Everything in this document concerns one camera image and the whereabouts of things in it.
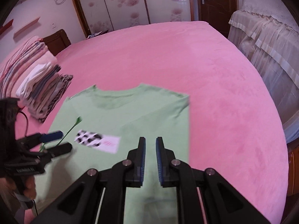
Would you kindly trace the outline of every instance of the black cable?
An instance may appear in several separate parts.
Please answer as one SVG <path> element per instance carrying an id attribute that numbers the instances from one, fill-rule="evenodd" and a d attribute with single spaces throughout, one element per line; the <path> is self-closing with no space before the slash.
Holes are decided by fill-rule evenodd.
<path id="1" fill-rule="evenodd" d="M 36 215 L 38 216 L 35 200 L 33 200 L 33 203 L 34 203 L 34 208 L 35 208 L 35 211 L 36 211 Z"/>
<path id="2" fill-rule="evenodd" d="M 26 131 L 25 131 L 25 137 L 26 137 L 27 136 L 27 132 L 28 132 L 28 118 L 27 118 L 27 115 L 23 111 L 19 111 L 19 113 L 21 113 L 22 115 L 24 115 L 25 118 L 26 118 Z"/>

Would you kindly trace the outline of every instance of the folded towel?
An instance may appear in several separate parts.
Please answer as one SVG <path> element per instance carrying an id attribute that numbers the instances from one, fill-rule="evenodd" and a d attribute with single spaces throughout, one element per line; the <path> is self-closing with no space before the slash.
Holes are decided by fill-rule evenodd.
<path id="1" fill-rule="evenodd" d="M 45 93 L 46 95 L 43 96 L 38 107 L 36 107 L 36 105 L 34 108 L 28 107 L 28 112 L 31 114 L 31 116 L 43 123 L 57 102 L 61 99 L 72 79 L 72 75 L 61 76 L 56 84 L 55 89 L 53 90 L 53 88 L 51 88 L 47 91 L 47 93 Z"/>
<path id="2" fill-rule="evenodd" d="M 53 77 L 58 71 L 60 71 L 61 67 L 56 65 L 54 68 L 48 72 L 42 80 L 35 84 L 30 94 L 30 97 L 36 99 L 40 91 L 43 89 L 44 85 Z"/>
<path id="3" fill-rule="evenodd" d="M 61 76 L 58 73 L 55 73 L 44 85 L 44 87 L 41 89 L 41 91 L 38 93 L 37 98 L 34 99 L 32 98 L 31 94 L 28 98 L 23 99 L 22 100 L 22 104 L 23 106 L 27 106 L 29 108 L 33 108 L 34 105 L 38 105 L 41 102 L 41 99 L 43 97 L 43 95 L 46 95 L 48 93 L 48 91 L 52 88 L 52 87 L 56 87 L 56 84 L 59 81 L 59 78 Z M 36 83 L 33 87 L 33 90 L 36 89 L 38 83 Z"/>
<path id="4" fill-rule="evenodd" d="M 44 43 L 38 43 L 35 47 L 32 47 L 29 51 L 26 51 L 18 60 L 10 66 L 3 80 L 1 81 L 1 97 L 5 98 L 7 95 L 7 87 L 9 87 L 9 93 L 15 80 L 18 76 L 24 72 L 36 59 L 41 57 L 47 51 L 47 47 Z"/>
<path id="5" fill-rule="evenodd" d="M 53 67 L 54 65 L 51 62 L 37 65 L 22 82 L 16 92 L 16 96 L 21 99 L 29 97 L 34 84 L 41 80 L 44 75 L 53 69 Z"/>
<path id="6" fill-rule="evenodd" d="M 9 55 L 1 63 L 3 67 L 0 72 L 0 81 L 2 80 L 3 75 L 7 73 L 10 65 L 14 63 L 19 58 L 19 56 L 36 41 L 42 41 L 42 38 L 33 36 L 30 39 L 26 39 L 24 42 L 20 43 L 11 53 L 9 53 Z"/>
<path id="7" fill-rule="evenodd" d="M 15 80 L 14 85 L 11 89 L 10 96 L 15 98 L 16 97 L 16 91 L 22 84 L 22 82 L 25 80 L 25 78 L 29 75 L 29 73 L 39 64 L 47 64 L 48 62 L 51 62 L 53 65 L 57 64 L 57 59 L 50 51 L 46 51 L 45 54 L 43 54 L 40 58 L 35 60 L 22 74 L 19 75 L 19 77 Z"/>
<path id="8" fill-rule="evenodd" d="M 18 68 L 17 71 L 13 73 L 13 75 L 9 78 L 9 81 L 7 84 L 4 85 L 4 90 L 5 90 L 5 96 L 10 97 L 12 89 L 15 85 L 15 83 L 18 81 L 18 78 L 28 70 L 28 68 L 41 56 L 43 56 L 47 52 L 47 46 L 43 47 L 41 50 L 39 50 L 37 53 L 32 55 L 30 58 L 28 58 L 20 67 Z"/>

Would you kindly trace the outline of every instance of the wall shelf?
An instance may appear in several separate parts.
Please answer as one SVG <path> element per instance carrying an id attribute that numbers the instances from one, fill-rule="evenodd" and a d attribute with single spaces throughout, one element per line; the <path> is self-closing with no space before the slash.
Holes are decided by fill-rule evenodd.
<path id="1" fill-rule="evenodd" d="M 32 20 L 31 22 L 27 23 L 26 25 L 24 25 L 23 27 L 21 27 L 19 30 L 17 30 L 14 34 L 13 34 L 13 38 L 17 37 L 20 33 L 24 32 L 26 29 L 28 29 L 29 27 L 31 27 L 32 25 L 36 24 L 38 22 L 38 20 L 40 19 L 40 17 Z"/>
<path id="2" fill-rule="evenodd" d="M 13 19 L 10 20 L 6 25 L 0 27 L 0 35 L 3 34 L 13 24 Z"/>

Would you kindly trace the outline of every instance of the hand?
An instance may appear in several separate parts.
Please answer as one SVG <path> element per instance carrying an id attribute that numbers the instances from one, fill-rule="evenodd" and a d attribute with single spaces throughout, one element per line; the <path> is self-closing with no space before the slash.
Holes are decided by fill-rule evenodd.
<path id="1" fill-rule="evenodd" d="M 6 186 L 9 190 L 14 191 L 16 190 L 16 184 L 12 180 L 12 178 L 6 177 Z M 29 176 L 25 182 L 26 189 L 24 190 L 24 196 L 28 197 L 31 200 L 34 200 L 36 197 L 36 190 L 35 190 L 35 178 L 34 176 Z"/>

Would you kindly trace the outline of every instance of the bed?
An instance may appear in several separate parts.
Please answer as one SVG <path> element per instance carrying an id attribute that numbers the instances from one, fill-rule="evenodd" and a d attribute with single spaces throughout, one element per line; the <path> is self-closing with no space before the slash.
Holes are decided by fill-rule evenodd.
<path id="1" fill-rule="evenodd" d="M 146 83 L 187 93 L 190 165 L 215 168 L 272 224 L 280 223 L 288 154 L 278 112 L 254 66 L 208 23 L 122 29 L 72 44 L 57 59 L 73 81 L 43 124 L 29 118 L 28 133 L 47 132 L 64 99 L 93 84 L 125 90 Z M 18 116 L 17 137 L 24 124 Z M 37 194 L 41 188 L 37 182 Z"/>
<path id="2" fill-rule="evenodd" d="M 244 0 L 228 36 L 254 65 L 278 110 L 287 143 L 299 137 L 299 27 L 281 0 Z"/>

